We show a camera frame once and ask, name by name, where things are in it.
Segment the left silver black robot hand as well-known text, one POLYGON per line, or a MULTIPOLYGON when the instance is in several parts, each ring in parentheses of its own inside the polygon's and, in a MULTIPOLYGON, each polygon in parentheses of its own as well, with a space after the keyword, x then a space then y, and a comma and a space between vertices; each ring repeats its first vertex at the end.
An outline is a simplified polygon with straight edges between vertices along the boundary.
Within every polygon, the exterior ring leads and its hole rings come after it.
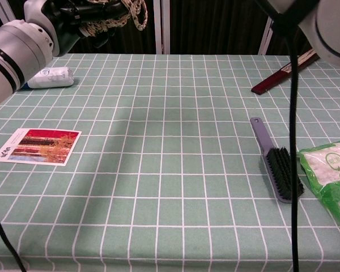
POLYGON ((118 19, 128 13, 121 0, 93 3, 89 0, 26 0, 24 16, 27 23, 43 28, 52 38, 53 55, 63 56, 89 32, 87 23, 118 19))

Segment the white bottle with blue cap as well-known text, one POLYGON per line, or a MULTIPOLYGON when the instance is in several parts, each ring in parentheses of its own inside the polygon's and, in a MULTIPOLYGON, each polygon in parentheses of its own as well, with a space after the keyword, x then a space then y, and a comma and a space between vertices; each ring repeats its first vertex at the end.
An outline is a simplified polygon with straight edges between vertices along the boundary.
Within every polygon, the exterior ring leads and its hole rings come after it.
POLYGON ((73 84, 74 76, 69 67, 46 67, 33 76, 23 88, 57 88, 73 84))

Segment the red landscape postcard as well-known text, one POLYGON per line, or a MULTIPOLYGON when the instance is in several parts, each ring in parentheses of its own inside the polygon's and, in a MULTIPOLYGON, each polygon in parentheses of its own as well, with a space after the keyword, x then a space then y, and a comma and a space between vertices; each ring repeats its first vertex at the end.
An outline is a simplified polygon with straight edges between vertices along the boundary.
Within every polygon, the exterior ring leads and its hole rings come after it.
POLYGON ((0 148, 1 163, 65 166, 81 131, 19 128, 0 148))

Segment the black pleated curtain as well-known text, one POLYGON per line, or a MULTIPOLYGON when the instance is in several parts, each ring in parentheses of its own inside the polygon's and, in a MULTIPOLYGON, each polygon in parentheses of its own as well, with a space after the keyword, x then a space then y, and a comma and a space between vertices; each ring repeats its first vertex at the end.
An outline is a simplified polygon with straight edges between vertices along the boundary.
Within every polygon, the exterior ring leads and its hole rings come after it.
MULTIPOLYGON (((101 48, 90 39, 79 40, 73 53, 155 54, 154 7, 144 0, 147 26, 136 29, 132 21, 116 29, 101 48)), ((170 54, 258 55, 267 15, 254 0, 170 0, 170 54)), ((273 34, 266 55, 286 55, 283 39, 273 34)))

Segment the green checked tablecloth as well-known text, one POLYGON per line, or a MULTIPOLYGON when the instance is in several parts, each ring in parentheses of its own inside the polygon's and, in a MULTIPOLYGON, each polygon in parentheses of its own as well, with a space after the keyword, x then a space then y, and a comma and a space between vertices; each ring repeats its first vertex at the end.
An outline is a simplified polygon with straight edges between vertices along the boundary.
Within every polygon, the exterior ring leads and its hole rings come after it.
POLYGON ((65 166, 0 162, 0 220, 29 271, 292 269, 279 202, 249 122, 288 145, 290 84, 256 83, 286 56, 69 54, 70 88, 0 105, 19 128, 81 131, 65 166))

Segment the dark red folded fan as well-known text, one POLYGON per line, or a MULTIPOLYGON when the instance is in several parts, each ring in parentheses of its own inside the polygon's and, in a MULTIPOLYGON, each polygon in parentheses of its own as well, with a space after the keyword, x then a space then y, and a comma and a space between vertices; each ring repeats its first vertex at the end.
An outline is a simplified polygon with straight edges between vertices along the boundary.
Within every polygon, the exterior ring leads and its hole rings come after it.
MULTIPOLYGON (((315 61, 319 60, 320 57, 317 55, 314 49, 310 49, 304 54, 298 56, 297 58, 297 70, 302 71, 304 68, 308 67, 315 61)), ((256 95, 263 95, 273 87, 283 83, 285 80, 290 78, 292 75, 292 65, 288 63, 284 65, 277 72, 273 73, 259 84, 252 87, 251 92, 256 95)))

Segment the purple brush with black bristles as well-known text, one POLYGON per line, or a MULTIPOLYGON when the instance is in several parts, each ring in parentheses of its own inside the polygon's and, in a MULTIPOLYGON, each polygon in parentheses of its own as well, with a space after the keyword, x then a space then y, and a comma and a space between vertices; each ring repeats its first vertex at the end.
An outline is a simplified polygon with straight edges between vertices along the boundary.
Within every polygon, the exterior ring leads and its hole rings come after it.
POLYGON ((285 147, 274 146, 261 118, 252 117, 250 123, 277 199, 283 203, 292 203, 291 163, 288 150, 285 147))

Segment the green plastic bag white contents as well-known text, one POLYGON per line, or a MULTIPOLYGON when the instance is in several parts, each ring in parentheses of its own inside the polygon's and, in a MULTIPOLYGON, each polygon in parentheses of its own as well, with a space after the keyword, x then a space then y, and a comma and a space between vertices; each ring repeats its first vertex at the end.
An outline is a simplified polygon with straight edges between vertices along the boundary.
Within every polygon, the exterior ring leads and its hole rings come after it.
POLYGON ((311 191, 340 223, 340 141, 298 152, 311 191))

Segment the white frame pole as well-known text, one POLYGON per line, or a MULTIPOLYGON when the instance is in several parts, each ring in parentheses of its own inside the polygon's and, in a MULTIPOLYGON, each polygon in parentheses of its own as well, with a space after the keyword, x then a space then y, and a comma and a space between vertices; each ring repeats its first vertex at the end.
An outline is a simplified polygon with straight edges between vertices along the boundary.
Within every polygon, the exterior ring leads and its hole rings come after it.
POLYGON ((154 7, 154 30, 156 54, 171 53, 170 0, 152 0, 154 7))
POLYGON ((273 36, 273 30, 271 29, 272 22, 273 22, 272 19, 268 17, 263 31, 260 47, 258 50, 258 55, 266 55, 267 53, 271 38, 273 36))

